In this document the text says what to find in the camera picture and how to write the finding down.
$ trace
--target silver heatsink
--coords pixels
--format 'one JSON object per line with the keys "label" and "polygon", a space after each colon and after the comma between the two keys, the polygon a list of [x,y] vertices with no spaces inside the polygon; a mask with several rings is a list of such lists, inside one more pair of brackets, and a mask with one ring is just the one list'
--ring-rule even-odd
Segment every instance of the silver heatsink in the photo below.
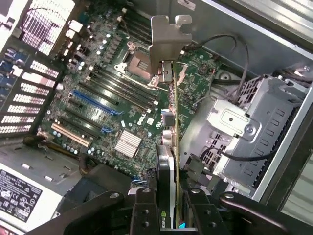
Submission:
{"label": "silver heatsink", "polygon": [[114,149],[132,158],[136,154],[140,142],[141,138],[124,130]]}

